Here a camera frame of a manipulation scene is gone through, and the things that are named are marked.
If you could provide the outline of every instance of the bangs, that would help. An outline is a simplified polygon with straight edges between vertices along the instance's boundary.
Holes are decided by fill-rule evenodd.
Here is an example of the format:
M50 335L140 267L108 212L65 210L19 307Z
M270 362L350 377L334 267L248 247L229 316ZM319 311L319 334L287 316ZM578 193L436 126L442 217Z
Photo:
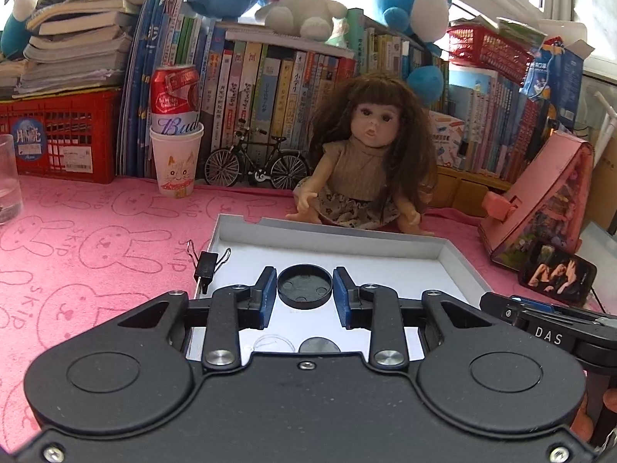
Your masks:
M354 104L392 105L403 109L409 104L407 86L400 80L383 76L359 77L349 92L349 100Z

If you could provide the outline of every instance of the smartphone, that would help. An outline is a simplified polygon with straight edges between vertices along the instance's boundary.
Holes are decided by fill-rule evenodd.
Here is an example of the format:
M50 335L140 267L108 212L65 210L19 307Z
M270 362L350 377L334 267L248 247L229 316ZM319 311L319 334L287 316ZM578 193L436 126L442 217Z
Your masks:
M582 257L536 240L518 272L518 283L567 305L582 306L596 272L595 265Z

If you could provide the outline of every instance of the doll's dress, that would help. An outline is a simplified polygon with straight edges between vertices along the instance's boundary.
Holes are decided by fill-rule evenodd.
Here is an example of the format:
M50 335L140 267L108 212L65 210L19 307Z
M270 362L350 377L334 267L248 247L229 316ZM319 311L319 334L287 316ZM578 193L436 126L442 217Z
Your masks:
M323 145L323 158L335 162L332 175L317 195L323 223L375 230L400 215L388 200L380 219L381 211L376 205L379 193L386 186L383 159L387 150L388 147L368 147L354 136ZM296 191L306 179L298 183Z

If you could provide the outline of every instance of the white tray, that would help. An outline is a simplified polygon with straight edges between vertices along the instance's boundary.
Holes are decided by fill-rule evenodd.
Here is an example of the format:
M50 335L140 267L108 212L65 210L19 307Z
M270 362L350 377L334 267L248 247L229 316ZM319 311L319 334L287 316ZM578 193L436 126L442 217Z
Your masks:
M419 299L428 289L438 289L476 308L480 297L491 290L458 249L441 238L274 219L251 224L241 216L220 215L209 251L217 252L220 258L227 248L231 249L229 261L218 270L207 294L196 297L211 297L219 287L233 284L250 286L266 266L274 266L281 273L295 264L317 265L329 273L342 266L356 285L388 286L399 297L410 299ZM405 333L410 359L423 358L417 329L406 328ZM194 329L188 358L201 360L204 335L205 328ZM370 332L341 327L332 297L314 310L295 310L277 297L267 329L240 331L243 364L251 357L256 340L265 335L270 338L260 340L259 351L292 351L292 345L297 352L304 340L320 336L334 341L341 351L368 356Z

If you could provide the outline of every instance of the bicycle wheel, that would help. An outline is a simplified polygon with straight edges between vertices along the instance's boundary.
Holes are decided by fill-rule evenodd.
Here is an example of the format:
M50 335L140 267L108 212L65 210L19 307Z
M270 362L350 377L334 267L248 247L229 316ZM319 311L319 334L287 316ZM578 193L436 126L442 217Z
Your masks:
M204 165L204 177L212 186L233 186L240 178L240 159L228 148L210 153Z
M282 153L270 168L270 183L276 189L294 189L309 175L308 166L298 153Z

